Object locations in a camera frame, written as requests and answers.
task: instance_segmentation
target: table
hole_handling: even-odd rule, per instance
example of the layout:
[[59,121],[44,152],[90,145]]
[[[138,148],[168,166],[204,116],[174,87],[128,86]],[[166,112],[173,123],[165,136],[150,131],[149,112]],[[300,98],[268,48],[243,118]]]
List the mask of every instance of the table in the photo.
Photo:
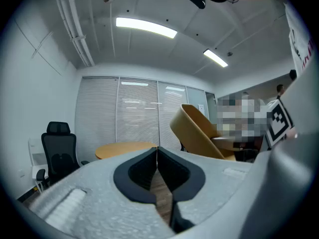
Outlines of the table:
[[98,159],[104,159],[122,155],[131,151],[149,149],[152,147],[157,147],[157,145],[146,141],[116,142],[98,147],[95,150],[95,156]]

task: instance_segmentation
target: window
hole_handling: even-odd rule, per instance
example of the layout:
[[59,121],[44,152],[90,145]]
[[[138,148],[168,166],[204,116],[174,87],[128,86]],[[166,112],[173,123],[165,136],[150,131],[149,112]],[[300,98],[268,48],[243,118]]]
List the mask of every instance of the window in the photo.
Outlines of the window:
[[181,104],[187,104],[185,87],[159,82],[159,130],[160,145],[163,147],[181,148],[169,126]]
[[79,161],[94,161],[95,150],[116,142],[115,110],[117,78],[83,78],[75,113],[76,149]]
[[117,139],[149,141],[159,145],[157,82],[120,79],[117,108]]

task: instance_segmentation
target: ceiling light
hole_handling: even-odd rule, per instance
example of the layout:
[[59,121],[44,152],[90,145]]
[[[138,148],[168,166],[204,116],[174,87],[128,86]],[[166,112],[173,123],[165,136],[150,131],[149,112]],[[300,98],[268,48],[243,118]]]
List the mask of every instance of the ceiling light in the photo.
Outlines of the ceiling light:
[[185,89],[173,88],[173,87],[166,87],[168,90],[177,90],[177,91],[185,91]]
[[148,83],[139,83],[139,82],[121,82],[122,85],[136,85],[136,86],[148,86]]
[[224,60],[222,60],[220,57],[218,57],[215,53],[213,53],[209,49],[204,51],[204,55],[211,58],[212,60],[214,60],[216,63],[218,63],[222,67],[228,66]]
[[174,38],[177,34],[175,30],[172,30],[168,27],[133,18],[116,18],[116,26],[146,30],[153,33],[165,35],[169,38]]

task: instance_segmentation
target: yellow chair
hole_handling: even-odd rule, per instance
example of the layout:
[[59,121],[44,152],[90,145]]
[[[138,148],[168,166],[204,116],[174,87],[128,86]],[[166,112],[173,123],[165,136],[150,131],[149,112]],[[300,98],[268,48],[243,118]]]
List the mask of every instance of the yellow chair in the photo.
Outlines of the yellow chair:
[[190,153],[236,160],[233,142],[228,137],[222,137],[217,126],[194,106],[183,104],[170,122],[170,128],[179,141]]

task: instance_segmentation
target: wooden floor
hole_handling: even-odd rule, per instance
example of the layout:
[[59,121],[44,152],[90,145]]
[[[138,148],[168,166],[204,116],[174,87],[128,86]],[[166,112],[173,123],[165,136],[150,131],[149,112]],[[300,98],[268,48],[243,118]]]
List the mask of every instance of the wooden floor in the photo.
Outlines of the wooden floor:
[[156,170],[152,179],[150,192],[156,196],[156,209],[159,215],[167,224],[169,224],[172,207],[172,194],[158,170]]

